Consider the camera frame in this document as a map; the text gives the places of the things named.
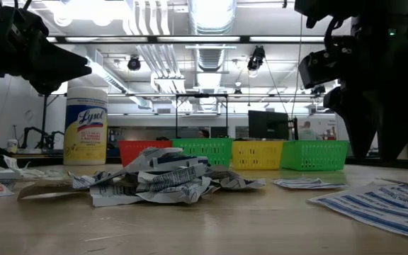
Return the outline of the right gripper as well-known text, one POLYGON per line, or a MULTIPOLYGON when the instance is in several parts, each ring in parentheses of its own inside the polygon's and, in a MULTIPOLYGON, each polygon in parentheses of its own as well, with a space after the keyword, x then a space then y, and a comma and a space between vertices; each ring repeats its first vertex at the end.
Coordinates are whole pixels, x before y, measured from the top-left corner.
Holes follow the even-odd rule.
POLYGON ((396 160, 408 143, 408 41, 382 59, 350 59, 342 64, 341 86, 324 98, 325 106, 344 120, 355 158, 365 158, 377 128, 373 104, 383 104, 378 127, 378 145, 382 160, 396 160), (404 104, 387 101, 402 97, 404 104))

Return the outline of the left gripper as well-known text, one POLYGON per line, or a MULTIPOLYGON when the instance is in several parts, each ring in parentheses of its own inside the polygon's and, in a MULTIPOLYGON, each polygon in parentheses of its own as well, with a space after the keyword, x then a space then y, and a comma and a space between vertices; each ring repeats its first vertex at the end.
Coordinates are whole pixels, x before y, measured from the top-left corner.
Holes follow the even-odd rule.
POLYGON ((0 77, 21 76, 39 94, 50 95, 62 82, 91 73, 87 58, 52 44, 47 36, 38 15, 0 6, 0 77))

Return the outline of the Lysol wipes canister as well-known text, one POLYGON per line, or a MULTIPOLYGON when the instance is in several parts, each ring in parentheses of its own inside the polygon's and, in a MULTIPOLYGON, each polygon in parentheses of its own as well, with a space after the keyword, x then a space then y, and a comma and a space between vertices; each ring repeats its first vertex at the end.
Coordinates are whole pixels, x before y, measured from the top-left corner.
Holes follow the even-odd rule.
POLYGON ((67 92, 63 164, 101 165, 106 162, 108 94, 91 87, 67 92))

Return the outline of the green plastic basket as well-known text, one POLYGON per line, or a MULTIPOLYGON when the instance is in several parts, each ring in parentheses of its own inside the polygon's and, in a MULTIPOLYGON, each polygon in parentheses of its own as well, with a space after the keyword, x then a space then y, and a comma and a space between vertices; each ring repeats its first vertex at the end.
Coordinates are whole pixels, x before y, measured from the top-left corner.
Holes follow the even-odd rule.
POLYGON ((231 138, 173 139, 172 146, 183 149, 183 153, 195 157, 207 157, 211 165, 230 166, 232 156, 231 138))
POLYGON ((280 167, 296 171, 339 171, 344 168, 348 141, 298 140, 283 143, 280 167))

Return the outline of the red plastic basket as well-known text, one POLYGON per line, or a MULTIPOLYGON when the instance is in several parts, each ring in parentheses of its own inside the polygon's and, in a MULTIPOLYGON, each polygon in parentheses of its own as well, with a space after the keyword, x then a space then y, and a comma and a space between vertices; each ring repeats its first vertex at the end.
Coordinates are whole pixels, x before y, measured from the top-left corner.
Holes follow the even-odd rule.
POLYGON ((166 148, 172 146, 171 140, 121 140, 118 142, 120 158, 123 166, 127 166, 138 157, 140 152, 148 147, 166 148))

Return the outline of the black computer monitor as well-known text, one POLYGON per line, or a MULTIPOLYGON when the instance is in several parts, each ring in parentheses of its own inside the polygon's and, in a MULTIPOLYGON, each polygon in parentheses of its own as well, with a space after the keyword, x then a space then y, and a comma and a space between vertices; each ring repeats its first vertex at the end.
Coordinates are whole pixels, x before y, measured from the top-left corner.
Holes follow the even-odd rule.
POLYGON ((249 137, 287 140, 289 138, 288 115, 268 111, 248 111, 249 137))

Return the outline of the yellow plastic basket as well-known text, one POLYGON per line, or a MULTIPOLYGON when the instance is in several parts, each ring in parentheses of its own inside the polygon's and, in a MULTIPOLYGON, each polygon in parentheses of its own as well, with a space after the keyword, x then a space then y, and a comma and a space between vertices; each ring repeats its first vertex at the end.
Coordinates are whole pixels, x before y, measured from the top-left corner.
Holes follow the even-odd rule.
POLYGON ((234 141, 232 164, 236 170, 273 170, 280 167, 283 141, 234 141))

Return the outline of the black background frame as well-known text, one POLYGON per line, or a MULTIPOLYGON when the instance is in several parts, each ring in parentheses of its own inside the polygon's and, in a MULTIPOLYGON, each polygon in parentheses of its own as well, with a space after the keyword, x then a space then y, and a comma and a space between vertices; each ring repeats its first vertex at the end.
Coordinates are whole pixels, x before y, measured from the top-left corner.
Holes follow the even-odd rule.
POLYGON ((217 100, 217 102, 219 102, 219 98, 224 98, 225 99, 225 108, 226 108, 226 112, 225 112, 225 127, 226 127, 226 136, 229 137, 229 116, 228 116, 228 106, 229 106, 229 95, 226 93, 176 93, 175 94, 175 138, 179 138, 179 99, 185 97, 186 100, 188 100, 189 97, 194 97, 194 98, 210 98, 213 97, 217 100))

